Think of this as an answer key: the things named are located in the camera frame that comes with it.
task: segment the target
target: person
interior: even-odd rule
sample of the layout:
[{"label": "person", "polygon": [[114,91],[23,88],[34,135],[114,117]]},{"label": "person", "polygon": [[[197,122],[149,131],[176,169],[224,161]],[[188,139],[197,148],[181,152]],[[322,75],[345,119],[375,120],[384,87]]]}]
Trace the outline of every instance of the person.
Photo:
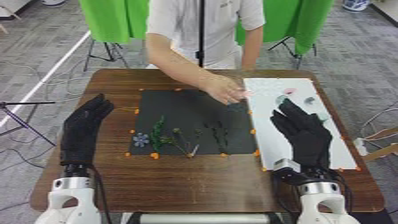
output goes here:
[{"label": "person", "polygon": [[[199,0],[149,0],[146,48],[149,67],[197,87],[226,105],[245,98],[236,82],[206,69],[251,70],[263,44],[263,0],[208,0],[204,16],[204,69],[197,66]],[[235,41],[242,21],[243,50]]]}]

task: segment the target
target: white board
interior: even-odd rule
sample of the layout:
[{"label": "white board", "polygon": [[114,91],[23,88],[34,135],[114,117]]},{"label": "white board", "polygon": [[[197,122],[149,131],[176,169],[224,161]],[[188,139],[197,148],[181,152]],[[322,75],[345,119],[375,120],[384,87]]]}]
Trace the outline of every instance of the white board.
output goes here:
[{"label": "white board", "polygon": [[[293,88],[297,90],[293,94],[288,95],[290,100],[309,114],[316,113],[322,117],[329,118],[323,125],[332,134],[330,168],[355,169],[355,160],[352,158],[350,150],[341,139],[341,133],[316,94],[313,81],[306,78],[249,78],[243,81],[245,89],[251,93],[247,99],[252,111],[252,125],[256,129],[263,167],[272,170],[275,161],[282,158],[291,159],[293,157],[290,142],[270,121],[272,111],[279,106],[277,97],[286,95],[284,90]],[[311,105],[304,103],[309,97],[314,98]]]}]

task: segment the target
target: black stand pole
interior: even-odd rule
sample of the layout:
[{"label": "black stand pole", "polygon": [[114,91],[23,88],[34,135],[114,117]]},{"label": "black stand pole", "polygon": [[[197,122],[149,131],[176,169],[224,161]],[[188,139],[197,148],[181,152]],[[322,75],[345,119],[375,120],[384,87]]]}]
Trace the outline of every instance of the black stand pole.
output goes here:
[{"label": "black stand pole", "polygon": [[[28,125],[28,122],[30,122],[30,119],[32,119],[32,115],[34,115],[37,106],[43,105],[43,104],[55,104],[55,102],[36,102],[36,103],[5,103],[5,102],[2,102],[0,103],[0,109],[2,109],[4,113],[9,115],[9,117],[12,118],[12,120],[16,121],[16,123],[20,124],[20,127],[12,128],[4,133],[0,133],[0,136],[11,134],[21,128],[27,128],[36,133],[36,135],[46,140],[46,142],[52,144],[52,146],[55,146],[55,144],[50,141],[50,139],[46,138],[46,136],[39,133],[39,131]],[[7,108],[7,106],[11,106],[11,105],[34,105],[34,110],[30,111],[27,121],[23,121],[23,119],[18,117],[18,115],[11,112],[11,110]]]},{"label": "black stand pole", "polygon": [[[284,37],[284,39],[277,42],[277,44],[272,46],[272,48],[268,49],[268,51],[272,51],[275,49],[275,47],[282,44],[282,46],[286,47],[288,51],[290,51],[290,55],[291,57],[297,59],[297,64],[295,64],[295,69],[300,69],[300,65],[302,65],[302,55],[295,54],[295,52],[290,49],[290,46],[286,44],[286,41],[291,37]],[[314,50],[314,56],[316,56],[316,44],[313,44],[313,50]]]},{"label": "black stand pole", "polygon": [[121,45],[117,43],[110,43],[110,44],[107,42],[103,43],[103,47],[105,47],[105,51],[107,51],[107,55],[108,55],[108,58],[103,58],[103,57],[92,55],[94,44],[96,44],[96,40],[91,39],[91,47],[89,47],[89,54],[87,54],[87,59],[85,59],[85,65],[83,65],[83,72],[87,71],[91,58],[98,58],[98,59],[101,59],[101,60],[105,60],[108,62],[115,62],[117,59],[121,59],[123,63],[124,63],[124,66],[128,68],[128,62],[126,62],[124,57],[123,57],[121,52],[119,52],[119,49],[123,49]]},{"label": "black stand pole", "polygon": [[204,62],[204,16],[206,16],[206,1],[199,3],[199,51],[195,52],[195,58],[199,60],[199,66],[203,67]]}]

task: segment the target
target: white shirt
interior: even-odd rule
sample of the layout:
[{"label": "white shirt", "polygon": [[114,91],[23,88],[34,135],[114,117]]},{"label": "white shirt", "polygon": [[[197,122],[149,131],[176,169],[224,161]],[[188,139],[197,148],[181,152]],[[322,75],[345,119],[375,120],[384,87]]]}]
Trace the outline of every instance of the white shirt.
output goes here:
[{"label": "white shirt", "polygon": [[[211,65],[227,64],[226,60],[236,60],[236,52],[242,54],[235,41],[238,19],[245,30],[263,26],[263,0],[206,0],[206,67],[213,68],[217,66]],[[174,51],[197,63],[199,0],[149,1],[147,33],[156,33],[172,40]]]}]

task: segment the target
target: gray carpet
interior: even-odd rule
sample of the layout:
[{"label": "gray carpet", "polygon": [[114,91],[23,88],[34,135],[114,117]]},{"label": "gray carpet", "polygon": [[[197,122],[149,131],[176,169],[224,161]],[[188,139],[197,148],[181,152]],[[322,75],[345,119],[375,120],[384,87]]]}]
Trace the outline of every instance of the gray carpet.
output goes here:
[{"label": "gray carpet", "polygon": [[[0,99],[18,101],[37,83],[37,75],[21,67],[4,63],[30,66],[39,71],[39,77],[44,76],[57,60],[66,54],[71,46],[87,31],[83,22],[78,0],[69,0],[59,8],[48,8],[39,2],[32,5],[21,14],[23,21],[2,21],[11,32],[9,35],[0,33]],[[259,69],[291,69],[293,59],[288,51],[279,47],[274,51],[266,51],[270,43],[265,44],[261,50],[261,58],[258,60]],[[71,66],[82,61],[87,54],[89,41],[78,48],[67,62],[64,63],[57,74],[67,71]],[[142,53],[142,41],[131,40],[123,45],[123,54],[131,68],[144,68],[146,58]],[[103,54],[101,44],[94,48],[96,54]],[[320,79],[322,87],[327,92],[350,136],[359,136],[359,129],[364,121],[373,114],[398,100],[398,29],[393,27],[377,12],[368,9],[362,13],[348,13],[336,3],[322,37],[318,40],[318,56],[309,53],[302,61],[302,69],[309,70]],[[89,71],[82,72],[82,64],[73,71],[75,80],[69,87],[69,93],[78,94],[83,91],[87,78],[92,72],[103,67],[123,68],[121,61],[108,63],[92,60]],[[67,75],[59,76],[57,83]],[[43,106],[37,110],[32,125],[55,141],[60,132],[64,119],[73,111],[78,95],[67,94],[66,84],[48,86],[48,97],[44,88],[39,89],[32,100],[55,100],[66,102],[57,106]],[[20,112],[27,116],[28,107]],[[391,113],[377,119],[375,128],[382,129],[396,126],[396,114]],[[12,136],[0,138],[0,152],[4,149],[16,149],[23,156],[30,158],[48,148],[48,143],[37,139],[30,142],[34,135],[27,131],[20,131]],[[391,139],[378,144],[386,146]],[[39,165],[46,164],[50,152],[32,160]],[[0,154],[0,223],[34,223],[39,212],[30,209],[28,204],[2,210],[28,201],[34,184],[41,175],[41,169],[28,164],[11,165],[21,162],[12,151]],[[386,197],[386,208],[389,211],[398,209],[398,158],[394,155],[368,163],[371,174],[382,189]],[[394,223],[398,223],[398,213],[393,215]]]}]

